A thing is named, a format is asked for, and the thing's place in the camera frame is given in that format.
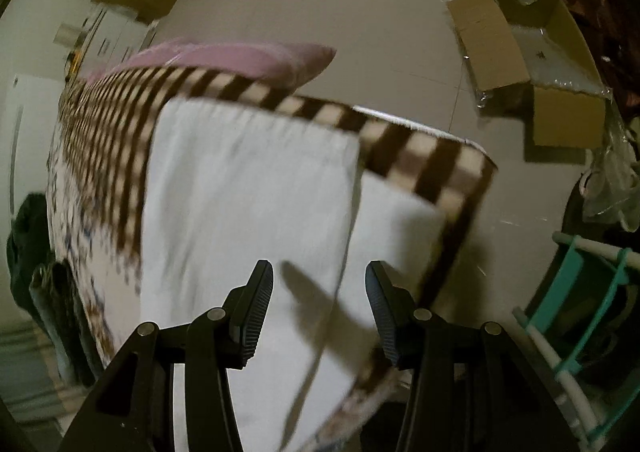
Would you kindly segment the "white pants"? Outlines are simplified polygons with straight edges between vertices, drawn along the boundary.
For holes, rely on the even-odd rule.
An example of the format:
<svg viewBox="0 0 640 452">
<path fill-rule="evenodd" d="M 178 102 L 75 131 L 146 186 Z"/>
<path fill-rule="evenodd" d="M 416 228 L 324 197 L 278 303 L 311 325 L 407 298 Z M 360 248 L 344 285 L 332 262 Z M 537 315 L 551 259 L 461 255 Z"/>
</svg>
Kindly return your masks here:
<svg viewBox="0 0 640 452">
<path fill-rule="evenodd" d="M 270 261 L 256 354 L 232 372 L 249 451 L 343 442 L 376 399 L 352 394 L 378 342 L 364 271 L 416 290 L 445 217 L 359 161 L 356 135 L 256 108 L 173 98 L 153 134 L 142 216 L 140 314 L 188 323 Z M 320 430 L 346 409 L 334 439 Z"/>
</svg>

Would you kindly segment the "teal white drying rack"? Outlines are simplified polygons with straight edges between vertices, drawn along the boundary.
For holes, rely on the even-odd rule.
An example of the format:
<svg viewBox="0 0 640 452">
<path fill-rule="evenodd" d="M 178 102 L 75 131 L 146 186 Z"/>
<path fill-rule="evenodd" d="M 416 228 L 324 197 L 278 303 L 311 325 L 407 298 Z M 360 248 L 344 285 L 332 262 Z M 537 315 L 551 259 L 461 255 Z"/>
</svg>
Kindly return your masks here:
<svg viewBox="0 0 640 452">
<path fill-rule="evenodd" d="M 610 450 L 639 426 L 639 253 L 563 232 L 552 239 L 559 261 L 513 316 L 561 388 L 582 450 Z"/>
</svg>

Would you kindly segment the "dark green garment pile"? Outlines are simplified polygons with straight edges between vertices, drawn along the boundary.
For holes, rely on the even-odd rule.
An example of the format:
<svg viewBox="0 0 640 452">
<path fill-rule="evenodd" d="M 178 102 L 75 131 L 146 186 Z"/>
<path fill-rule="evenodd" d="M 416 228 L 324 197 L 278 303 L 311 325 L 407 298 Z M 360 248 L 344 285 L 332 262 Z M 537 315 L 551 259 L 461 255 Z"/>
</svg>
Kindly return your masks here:
<svg viewBox="0 0 640 452">
<path fill-rule="evenodd" d="M 72 270 L 50 247 L 46 197 L 30 193 L 11 222 L 6 242 L 10 290 L 51 340 L 63 382 L 90 387 L 102 365 L 91 339 Z"/>
</svg>

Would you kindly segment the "floral checkered bed blanket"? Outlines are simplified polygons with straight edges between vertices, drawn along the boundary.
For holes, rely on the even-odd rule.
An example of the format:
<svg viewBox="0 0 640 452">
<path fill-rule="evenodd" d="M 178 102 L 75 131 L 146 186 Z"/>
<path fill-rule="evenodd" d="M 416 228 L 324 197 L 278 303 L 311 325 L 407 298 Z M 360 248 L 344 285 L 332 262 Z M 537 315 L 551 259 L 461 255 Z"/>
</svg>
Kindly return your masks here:
<svg viewBox="0 0 640 452">
<path fill-rule="evenodd" d="M 124 69 L 66 86 L 48 161 L 47 206 L 56 255 L 73 270 L 89 331 L 111 362 L 140 314 L 142 216 L 153 134 L 173 98 L 206 98 L 298 118 L 356 135 L 359 161 L 398 189 L 428 201 L 445 217 L 435 257 L 416 299 L 438 294 L 496 167 L 477 144 L 374 110 L 273 89 L 264 82 L 203 67 Z M 352 394 L 376 399 L 358 417 L 341 451 L 392 395 L 399 373 L 378 343 Z"/>
</svg>

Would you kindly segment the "pink pillow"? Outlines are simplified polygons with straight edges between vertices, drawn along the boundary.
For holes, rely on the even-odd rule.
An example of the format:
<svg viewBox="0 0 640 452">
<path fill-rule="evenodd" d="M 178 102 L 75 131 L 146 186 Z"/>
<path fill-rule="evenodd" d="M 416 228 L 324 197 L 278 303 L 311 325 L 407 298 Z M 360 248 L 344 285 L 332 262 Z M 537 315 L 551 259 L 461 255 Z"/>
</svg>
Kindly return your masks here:
<svg viewBox="0 0 640 452">
<path fill-rule="evenodd" d="M 295 90 L 317 78 L 331 64 L 335 48 L 318 43 L 192 43 L 176 39 L 152 45 L 113 68 L 93 69 L 88 82 L 138 67 L 203 67 Z"/>
</svg>

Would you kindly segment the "crumpled clear plastic bag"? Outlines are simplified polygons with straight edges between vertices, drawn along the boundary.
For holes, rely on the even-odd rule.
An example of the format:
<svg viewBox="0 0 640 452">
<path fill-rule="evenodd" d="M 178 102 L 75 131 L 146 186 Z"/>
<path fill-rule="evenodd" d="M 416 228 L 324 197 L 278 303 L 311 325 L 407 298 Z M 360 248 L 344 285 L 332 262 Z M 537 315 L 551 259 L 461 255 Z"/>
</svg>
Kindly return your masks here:
<svg viewBox="0 0 640 452">
<path fill-rule="evenodd" d="M 589 172 L 580 182 L 582 219 L 639 230 L 639 160 L 622 120 L 606 122 L 603 145 L 593 153 Z"/>
</svg>

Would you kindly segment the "open cardboard box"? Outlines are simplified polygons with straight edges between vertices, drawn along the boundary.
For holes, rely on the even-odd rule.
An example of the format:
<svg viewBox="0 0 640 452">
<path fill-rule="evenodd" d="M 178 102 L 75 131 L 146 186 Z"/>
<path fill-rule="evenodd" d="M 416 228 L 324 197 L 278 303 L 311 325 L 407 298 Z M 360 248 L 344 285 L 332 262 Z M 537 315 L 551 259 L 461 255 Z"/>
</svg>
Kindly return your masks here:
<svg viewBox="0 0 640 452">
<path fill-rule="evenodd" d="M 447 8 L 480 109 L 527 117 L 537 146 L 601 146 L 608 92 L 561 0 L 450 0 Z"/>
</svg>

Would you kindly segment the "white wardrobe door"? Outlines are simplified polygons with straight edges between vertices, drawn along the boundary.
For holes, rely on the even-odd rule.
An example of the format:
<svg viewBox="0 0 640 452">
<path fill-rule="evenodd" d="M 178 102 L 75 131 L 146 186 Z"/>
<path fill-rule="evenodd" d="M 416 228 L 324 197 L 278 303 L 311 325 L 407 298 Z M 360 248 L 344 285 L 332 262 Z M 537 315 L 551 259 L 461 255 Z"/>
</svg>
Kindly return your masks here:
<svg viewBox="0 0 640 452">
<path fill-rule="evenodd" d="M 1 119 L 1 214 L 13 218 L 29 193 L 47 186 L 47 160 L 64 83 L 16 74 Z"/>
</svg>

